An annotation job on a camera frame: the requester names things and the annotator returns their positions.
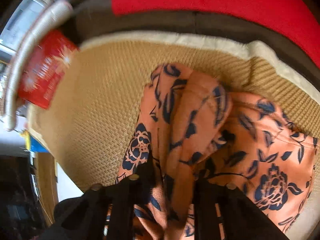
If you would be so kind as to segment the orange navy floral garment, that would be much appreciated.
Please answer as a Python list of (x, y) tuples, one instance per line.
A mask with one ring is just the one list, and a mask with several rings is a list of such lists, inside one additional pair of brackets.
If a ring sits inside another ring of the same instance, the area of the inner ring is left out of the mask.
[(312, 191), (319, 140), (262, 96), (228, 92), (178, 63), (145, 86), (117, 181), (152, 161), (156, 185), (135, 205), (134, 239), (194, 239), (195, 184), (234, 185), (284, 236)]

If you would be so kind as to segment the tan woven seat mat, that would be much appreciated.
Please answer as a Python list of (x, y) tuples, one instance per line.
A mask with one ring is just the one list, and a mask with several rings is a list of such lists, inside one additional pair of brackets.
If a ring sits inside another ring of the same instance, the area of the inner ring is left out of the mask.
[[(274, 102), (300, 132), (319, 140), (319, 91), (262, 41), (130, 31), (82, 44), (47, 110), (32, 105), (31, 132), (84, 192), (111, 186), (136, 128), (145, 86), (163, 64), (215, 78), (228, 92)], [(287, 239), (319, 238), (319, 150), (312, 191)]]

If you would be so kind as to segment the red starburst cushion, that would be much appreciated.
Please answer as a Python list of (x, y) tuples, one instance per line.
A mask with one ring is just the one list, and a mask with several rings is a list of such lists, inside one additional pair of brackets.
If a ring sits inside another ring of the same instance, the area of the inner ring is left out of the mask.
[(23, 69), (18, 97), (48, 109), (77, 52), (78, 47), (61, 31), (50, 31), (33, 49)]

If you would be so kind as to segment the dark grey sofa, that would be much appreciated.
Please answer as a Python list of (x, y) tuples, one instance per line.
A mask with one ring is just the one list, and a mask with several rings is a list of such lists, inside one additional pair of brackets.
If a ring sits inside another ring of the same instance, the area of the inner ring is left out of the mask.
[(119, 31), (156, 30), (224, 37), (242, 43), (259, 40), (319, 89), (319, 69), (285, 36), (237, 17), (206, 12), (154, 11), (115, 16), (111, 0), (67, 0), (73, 7), (63, 33), (76, 44)]

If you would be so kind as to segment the red folded cloth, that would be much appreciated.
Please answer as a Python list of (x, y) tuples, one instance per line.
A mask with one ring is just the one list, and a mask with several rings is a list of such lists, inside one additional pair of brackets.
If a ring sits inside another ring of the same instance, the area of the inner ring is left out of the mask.
[(112, 0), (116, 15), (187, 10), (235, 16), (295, 43), (319, 65), (319, 23), (303, 0)]

